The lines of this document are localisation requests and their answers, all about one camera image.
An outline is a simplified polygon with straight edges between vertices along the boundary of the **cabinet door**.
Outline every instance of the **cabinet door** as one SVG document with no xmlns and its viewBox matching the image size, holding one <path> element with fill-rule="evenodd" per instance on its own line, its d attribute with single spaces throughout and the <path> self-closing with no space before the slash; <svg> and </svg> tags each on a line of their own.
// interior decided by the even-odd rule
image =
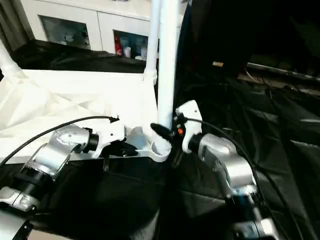
<svg viewBox="0 0 320 240">
<path fill-rule="evenodd" d="M 127 33 L 128 38 L 140 38 L 146 44 L 147 36 L 149 35 L 150 22 L 146 20 L 140 20 L 130 18 L 126 16 L 113 15 L 109 13 L 98 13 L 100 32 L 102 39 L 102 48 L 108 53 L 115 54 L 115 36 L 120 37 Z"/>
<path fill-rule="evenodd" d="M 37 40 L 102 50 L 96 11 L 39 0 L 21 0 Z"/>
</svg>

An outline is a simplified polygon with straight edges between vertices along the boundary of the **white pole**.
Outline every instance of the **white pole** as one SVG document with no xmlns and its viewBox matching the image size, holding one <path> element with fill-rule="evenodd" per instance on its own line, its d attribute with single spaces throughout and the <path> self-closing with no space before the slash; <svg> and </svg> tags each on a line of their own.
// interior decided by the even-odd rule
<svg viewBox="0 0 320 240">
<path fill-rule="evenodd" d="M 148 48 L 146 55 L 146 65 L 144 70 L 144 80 L 150 80 L 155 85 L 157 83 L 157 55 L 159 42 L 159 26 L 162 0 L 152 0 L 150 15 L 150 32 L 148 37 Z"/>
<path fill-rule="evenodd" d="M 142 84 L 142 114 L 143 134 L 152 143 L 155 140 L 156 134 L 151 129 L 150 124 L 158 121 L 158 109 L 155 95 L 155 84 L 157 83 L 157 55 L 159 42 L 159 26 L 162 0 L 152 0 L 151 15 L 150 15 L 150 29 L 148 37 L 148 48 L 146 56 L 146 66 L 143 74 Z"/>
<path fill-rule="evenodd" d="M 16 64 L 8 53 L 5 45 L 0 39 L 0 69 L 4 76 L 23 74 L 21 68 Z"/>
<path fill-rule="evenodd" d="M 179 0 L 163 0 L 160 25 L 158 124 L 171 129 L 178 45 Z M 159 154 L 166 154 L 171 146 L 162 138 L 154 146 Z"/>
</svg>

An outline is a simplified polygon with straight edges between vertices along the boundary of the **white plastic fixture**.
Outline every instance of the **white plastic fixture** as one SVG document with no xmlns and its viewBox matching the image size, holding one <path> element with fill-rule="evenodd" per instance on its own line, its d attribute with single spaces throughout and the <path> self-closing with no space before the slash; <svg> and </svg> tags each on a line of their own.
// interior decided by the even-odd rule
<svg viewBox="0 0 320 240">
<path fill-rule="evenodd" d="M 0 40 L 0 69 L 4 76 L 22 74 L 21 68 L 14 62 L 5 45 Z"/>
<path fill-rule="evenodd" d="M 144 74 L 21 70 L 0 41 L 0 160 L 36 134 L 75 118 L 119 117 L 137 157 L 164 162 L 171 146 L 150 128 L 158 122 L 171 128 L 179 31 L 179 0 L 152 0 L 147 63 Z M 158 108 L 154 84 L 160 36 Z M 103 131 L 103 119 L 77 123 Z M 50 135 L 17 153 L 8 163 L 23 163 Z M 73 160 L 88 159 L 72 156 Z"/>
</svg>

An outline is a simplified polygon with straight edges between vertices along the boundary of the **white tube connector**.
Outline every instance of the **white tube connector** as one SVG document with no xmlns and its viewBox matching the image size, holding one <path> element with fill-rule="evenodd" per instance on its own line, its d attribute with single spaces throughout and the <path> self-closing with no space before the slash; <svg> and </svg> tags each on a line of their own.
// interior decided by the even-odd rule
<svg viewBox="0 0 320 240">
<path fill-rule="evenodd" d="M 176 60 L 179 25 L 179 0 L 163 0 L 160 24 L 158 81 L 158 124 L 172 129 Z M 159 154 L 166 154 L 171 145 L 162 138 L 155 141 Z"/>
<path fill-rule="evenodd" d="M 24 76 L 21 68 L 16 64 L 8 53 L 5 45 L 0 39 L 0 69 L 4 76 Z"/>
<path fill-rule="evenodd" d="M 152 81 L 156 85 L 157 73 L 157 56 L 159 42 L 159 26 L 162 0 L 152 0 L 150 15 L 150 32 L 148 37 L 148 48 L 146 55 L 146 65 L 144 70 L 144 80 Z"/>
</svg>

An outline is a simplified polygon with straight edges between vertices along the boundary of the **black cloth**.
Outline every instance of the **black cloth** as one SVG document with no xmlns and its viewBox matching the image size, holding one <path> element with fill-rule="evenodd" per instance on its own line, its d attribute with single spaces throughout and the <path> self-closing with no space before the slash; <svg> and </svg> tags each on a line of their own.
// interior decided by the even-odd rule
<svg viewBox="0 0 320 240">
<path fill-rule="evenodd" d="M 25 69 L 142 73 L 145 67 L 142 61 L 39 41 L 17 51 L 14 60 Z M 318 240 L 319 98 L 181 68 L 175 93 L 176 106 L 196 100 L 205 121 L 224 128 L 242 145 L 278 185 L 304 239 Z M 20 167 L 0 169 L 1 185 Z M 283 228 L 290 240 L 299 240 L 271 184 L 259 171 L 258 177 L 279 232 Z M 165 163 L 111 160 L 107 172 L 99 161 L 72 163 L 58 180 L 49 212 L 36 216 L 39 229 L 49 227 L 74 239 L 149 239 L 149 229 L 158 239 L 229 240 L 230 218 L 211 169 L 179 149 Z"/>
<path fill-rule="evenodd" d="M 203 120 L 224 128 L 269 173 L 304 239 L 318 240 L 320 99 L 267 84 L 181 71 L 177 74 L 176 105 L 188 100 L 196 100 Z M 206 126 L 202 129 L 217 134 Z M 257 173 L 277 229 L 282 236 L 284 229 L 290 240 L 299 240 L 274 188 L 261 171 L 257 169 Z M 197 156 L 181 157 L 179 167 L 169 173 L 166 187 L 161 239 L 232 239 L 227 229 L 232 212 L 224 208 L 212 171 Z"/>
</svg>

